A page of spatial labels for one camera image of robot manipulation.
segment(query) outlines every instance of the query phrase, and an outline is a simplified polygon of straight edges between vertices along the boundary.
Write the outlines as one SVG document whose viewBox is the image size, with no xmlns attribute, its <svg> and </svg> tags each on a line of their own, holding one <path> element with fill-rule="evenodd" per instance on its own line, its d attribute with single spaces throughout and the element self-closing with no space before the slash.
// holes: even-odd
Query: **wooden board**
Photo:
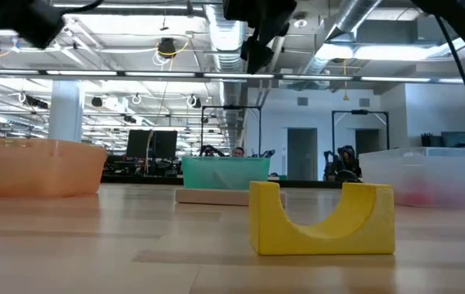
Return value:
<svg viewBox="0 0 465 294">
<path fill-rule="evenodd" d="M 177 203 L 248 206 L 248 191 L 218 189 L 176 189 Z M 285 193 L 281 192 L 281 203 L 285 207 Z"/>
</svg>

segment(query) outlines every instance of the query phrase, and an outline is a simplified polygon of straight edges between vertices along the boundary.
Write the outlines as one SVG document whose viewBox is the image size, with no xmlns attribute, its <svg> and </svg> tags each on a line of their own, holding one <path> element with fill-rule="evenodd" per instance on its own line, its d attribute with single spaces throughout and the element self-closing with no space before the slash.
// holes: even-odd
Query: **teal translucent bin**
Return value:
<svg viewBox="0 0 465 294">
<path fill-rule="evenodd" d="M 186 189 L 248 190 L 251 181 L 267 181 L 269 158 L 183 158 Z"/>
</svg>

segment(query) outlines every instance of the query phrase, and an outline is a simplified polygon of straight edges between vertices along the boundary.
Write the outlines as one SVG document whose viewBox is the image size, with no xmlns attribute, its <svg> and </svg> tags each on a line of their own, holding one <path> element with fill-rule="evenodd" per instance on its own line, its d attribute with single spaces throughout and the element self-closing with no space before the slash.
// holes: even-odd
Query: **orange translucent bin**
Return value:
<svg viewBox="0 0 465 294">
<path fill-rule="evenodd" d="M 102 148 L 44 139 L 0 139 L 0 197 L 94 194 L 106 159 Z"/>
</svg>

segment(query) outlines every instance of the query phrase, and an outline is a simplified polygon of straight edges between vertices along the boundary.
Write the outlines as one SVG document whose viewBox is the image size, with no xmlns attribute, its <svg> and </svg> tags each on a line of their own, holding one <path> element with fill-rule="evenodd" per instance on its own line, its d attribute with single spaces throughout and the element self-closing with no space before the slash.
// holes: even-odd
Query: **air vent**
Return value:
<svg viewBox="0 0 465 294">
<path fill-rule="evenodd" d="M 298 97 L 297 106 L 308 106 L 308 97 Z"/>
<path fill-rule="evenodd" d="M 370 98 L 360 98 L 360 107 L 370 107 Z"/>
</svg>

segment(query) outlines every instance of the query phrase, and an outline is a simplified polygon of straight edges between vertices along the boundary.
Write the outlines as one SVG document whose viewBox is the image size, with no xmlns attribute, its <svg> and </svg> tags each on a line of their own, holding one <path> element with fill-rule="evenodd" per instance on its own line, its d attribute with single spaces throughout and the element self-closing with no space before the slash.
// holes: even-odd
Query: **computer monitor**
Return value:
<svg viewBox="0 0 465 294">
<path fill-rule="evenodd" d="M 465 131 L 442 131 L 443 144 L 445 147 L 457 147 L 465 143 Z"/>
<path fill-rule="evenodd" d="M 150 131 L 143 131 L 143 130 L 131 130 L 128 133 L 127 157 L 130 157 L 130 158 L 146 158 L 147 157 L 147 141 L 149 139 L 149 134 L 150 134 Z M 152 146 L 153 144 L 151 141 L 149 150 L 151 150 Z"/>
<path fill-rule="evenodd" d="M 147 157 L 150 131 L 131 130 L 128 133 L 127 157 Z M 177 131 L 154 131 L 150 138 L 149 158 L 174 159 L 176 157 Z"/>
<path fill-rule="evenodd" d="M 177 131 L 155 131 L 154 156 L 156 158 L 176 158 Z"/>
</svg>

